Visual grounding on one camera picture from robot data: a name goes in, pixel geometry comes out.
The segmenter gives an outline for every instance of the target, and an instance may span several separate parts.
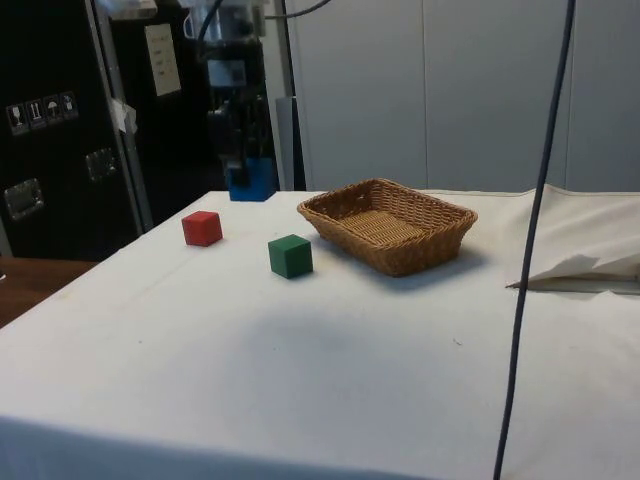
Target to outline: blue base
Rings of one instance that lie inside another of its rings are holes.
[[[273,162],[270,158],[248,158],[249,185],[234,185],[231,175],[229,196],[232,202],[264,202],[276,193]]]

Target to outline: black cable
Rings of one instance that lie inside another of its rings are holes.
[[[264,18],[266,20],[288,20],[291,18],[302,17],[303,15],[307,15],[309,13],[315,12],[316,10],[324,7],[331,0],[321,0],[320,2],[312,5],[309,8],[305,8],[304,10],[300,10],[299,12],[287,13],[286,15],[266,15]]]
[[[567,68],[567,59],[569,57],[569,44],[571,43],[571,31],[575,18],[576,0],[568,0],[567,16],[564,24],[564,34],[562,38],[562,50],[560,53],[560,62],[558,63],[558,71],[556,74],[555,86],[553,88],[553,98],[551,99],[551,109],[549,111],[549,120],[547,122],[547,134],[545,138],[544,151],[542,154],[542,163],[540,165],[540,174],[538,176],[538,184],[533,199],[533,207],[531,209],[531,219],[529,221],[529,232],[527,234],[527,243],[524,250],[524,260],[522,263],[522,276],[520,278],[520,290],[518,291],[518,303],[516,306],[516,316],[513,325],[513,339],[511,342],[511,360],[509,363],[509,384],[507,387],[507,400],[504,407],[504,416],[502,418],[502,430],[500,432],[500,442],[498,444],[498,453],[496,455],[496,465],[493,471],[493,480],[500,480],[502,475],[502,464],[504,462],[504,452],[507,446],[507,437],[509,435],[509,425],[511,424],[511,412],[513,410],[513,397],[516,390],[516,372],[518,370],[518,352],[520,350],[520,333],[522,331],[522,316],[524,313],[524,304],[527,299],[527,290],[529,289],[529,272],[531,270],[531,257],[533,256],[533,244],[536,237],[536,229],[538,227],[538,218],[540,217],[540,206],[542,205],[542,194],[544,193],[544,185],[547,181],[547,173],[549,171],[549,161],[551,159],[551,149],[553,147],[553,137],[556,129],[556,121],[558,119],[558,106],[560,104],[560,93],[562,91],[562,83],[564,80],[565,70]]]
[[[204,17],[202,27],[200,27],[200,33],[198,34],[198,39],[196,40],[196,51],[198,52],[198,60],[201,62],[205,60],[204,52],[206,45],[204,43],[204,37],[206,36],[207,30],[209,29],[209,26],[213,21],[213,17],[215,17],[216,13],[218,13],[218,10],[220,10],[220,5],[222,5],[222,2],[223,0],[216,0],[216,2],[209,9],[209,13],[207,13],[207,16]]]

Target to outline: brown surface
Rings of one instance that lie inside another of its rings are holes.
[[[0,328],[91,270],[92,262],[0,257]]]
[[[478,215],[384,179],[307,200],[298,211],[320,236],[379,272],[402,277],[458,256]]]

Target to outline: woven basket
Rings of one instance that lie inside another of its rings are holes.
[[[384,179],[319,195],[298,211],[322,238],[393,277],[456,258],[478,219],[471,210]]]

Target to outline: floor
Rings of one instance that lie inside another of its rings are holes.
[[[93,262],[0,257],[0,328],[95,265]]]

